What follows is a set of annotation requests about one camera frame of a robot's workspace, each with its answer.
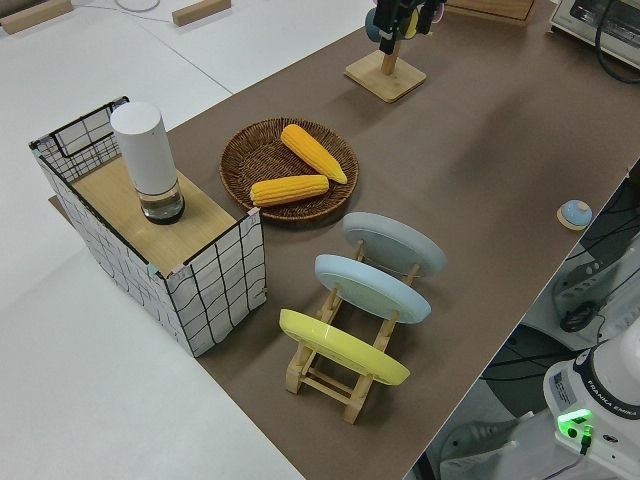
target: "blue round object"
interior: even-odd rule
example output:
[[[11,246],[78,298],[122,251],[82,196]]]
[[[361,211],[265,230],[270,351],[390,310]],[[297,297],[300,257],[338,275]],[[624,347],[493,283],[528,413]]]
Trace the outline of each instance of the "blue round object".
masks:
[[[582,230],[591,222],[593,218],[593,212],[589,205],[581,200],[569,200],[566,202],[558,212],[558,218],[560,221],[566,220],[569,224],[562,222],[569,228],[575,227],[575,229]]]

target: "brown table mat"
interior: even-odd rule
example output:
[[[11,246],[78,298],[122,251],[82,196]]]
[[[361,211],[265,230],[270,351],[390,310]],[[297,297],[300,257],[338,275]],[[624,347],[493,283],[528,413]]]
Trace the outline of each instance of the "brown table mat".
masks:
[[[178,168],[240,214],[218,177],[226,142],[266,118],[322,123],[360,162],[349,209],[407,223],[448,255],[414,283],[433,313],[399,325],[388,348],[411,376],[374,385],[352,426],[329,397],[285,391],[296,345],[278,328],[280,308],[320,307],[315,257],[351,248],[339,223],[266,226],[268,301],[199,361],[305,477],[402,478],[578,241],[557,208],[578,198],[599,211],[637,159],[639,91],[587,45],[547,34],[552,7],[527,28],[446,15],[402,46],[428,78],[394,104],[343,75],[375,49],[361,30],[170,132]],[[345,309],[337,324],[369,335],[370,320]]]

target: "wicker basket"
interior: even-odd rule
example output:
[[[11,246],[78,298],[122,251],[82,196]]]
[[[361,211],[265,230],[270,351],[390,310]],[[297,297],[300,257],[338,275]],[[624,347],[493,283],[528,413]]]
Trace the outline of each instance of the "wicker basket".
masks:
[[[251,185],[260,180],[317,172],[280,140],[287,125],[295,123],[322,144],[340,163],[347,183],[329,182],[329,191],[319,197],[286,205],[265,207],[265,218],[280,222],[315,221],[338,210],[349,199],[358,181],[358,160],[347,142],[327,127],[308,120],[275,118],[263,120],[238,132],[227,144],[220,160],[220,177],[227,192],[246,209],[253,208]]]

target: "corn cob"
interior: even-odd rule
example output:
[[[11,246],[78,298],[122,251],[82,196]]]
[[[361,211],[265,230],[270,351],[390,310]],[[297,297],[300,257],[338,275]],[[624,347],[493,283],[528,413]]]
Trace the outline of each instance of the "corn cob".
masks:
[[[299,125],[292,123],[284,127],[280,140],[318,173],[338,183],[347,183],[347,176],[334,156]]]
[[[329,179],[324,175],[295,175],[256,182],[249,196],[256,207],[270,207],[322,195],[328,190]]]

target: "led light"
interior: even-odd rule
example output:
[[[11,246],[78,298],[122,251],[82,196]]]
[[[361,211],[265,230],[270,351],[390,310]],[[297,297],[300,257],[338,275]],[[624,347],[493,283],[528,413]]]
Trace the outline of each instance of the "led light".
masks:
[[[569,436],[569,428],[575,428],[576,425],[583,423],[592,415],[591,410],[587,408],[581,408],[573,412],[558,415],[558,428],[564,435]],[[584,434],[590,435],[590,427],[588,425],[585,425]]]

